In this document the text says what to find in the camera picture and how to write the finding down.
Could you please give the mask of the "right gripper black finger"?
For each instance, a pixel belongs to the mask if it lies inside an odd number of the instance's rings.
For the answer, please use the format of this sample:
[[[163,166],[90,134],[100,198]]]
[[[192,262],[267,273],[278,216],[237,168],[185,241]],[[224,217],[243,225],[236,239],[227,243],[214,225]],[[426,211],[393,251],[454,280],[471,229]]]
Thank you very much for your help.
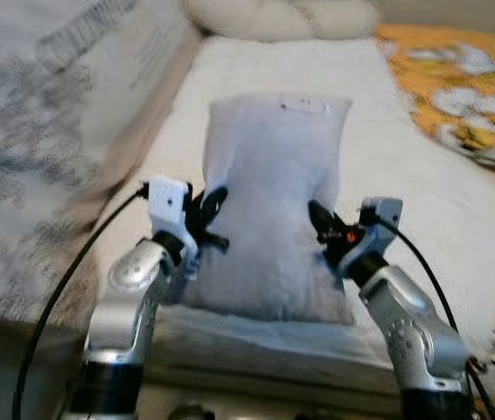
[[[312,199],[308,201],[308,213],[311,226],[316,232],[335,232],[337,216],[331,209]]]

